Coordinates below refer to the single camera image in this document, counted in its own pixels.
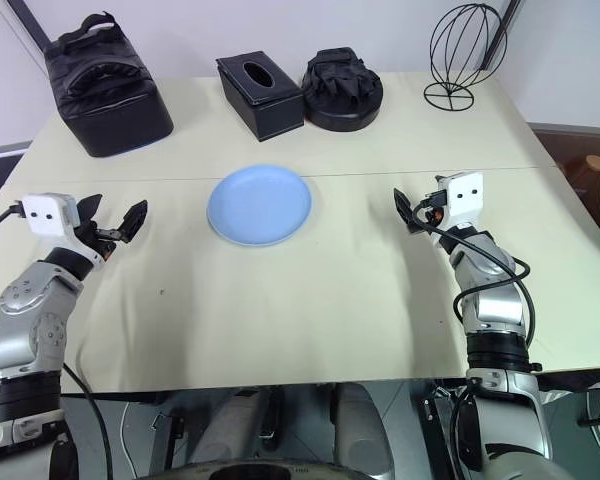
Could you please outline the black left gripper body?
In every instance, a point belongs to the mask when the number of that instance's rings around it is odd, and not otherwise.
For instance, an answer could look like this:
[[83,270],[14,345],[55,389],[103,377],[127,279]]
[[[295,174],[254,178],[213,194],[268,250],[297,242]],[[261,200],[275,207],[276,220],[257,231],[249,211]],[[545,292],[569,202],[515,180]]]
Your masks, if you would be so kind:
[[110,239],[101,238],[98,234],[98,225],[93,220],[82,222],[74,229],[77,239],[107,261],[114,252],[116,245]]

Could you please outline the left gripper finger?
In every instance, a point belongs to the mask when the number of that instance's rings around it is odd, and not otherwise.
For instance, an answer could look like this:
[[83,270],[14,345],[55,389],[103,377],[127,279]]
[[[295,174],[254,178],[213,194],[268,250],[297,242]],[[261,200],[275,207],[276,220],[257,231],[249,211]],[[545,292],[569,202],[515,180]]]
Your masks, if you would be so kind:
[[143,226],[147,213],[148,201],[142,200],[126,212],[117,229],[97,229],[96,237],[100,240],[129,243]]
[[79,218],[79,227],[86,227],[87,225],[94,226],[96,224],[93,218],[97,213],[102,197],[102,194],[94,194],[78,201],[76,207]]

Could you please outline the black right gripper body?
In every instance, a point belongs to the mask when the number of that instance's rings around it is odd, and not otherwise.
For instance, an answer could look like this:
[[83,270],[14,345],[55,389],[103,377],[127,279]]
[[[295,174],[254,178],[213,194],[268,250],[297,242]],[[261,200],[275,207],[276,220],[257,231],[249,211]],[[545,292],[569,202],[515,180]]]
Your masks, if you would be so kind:
[[432,235],[444,219],[443,207],[430,207],[418,204],[413,210],[414,233]]

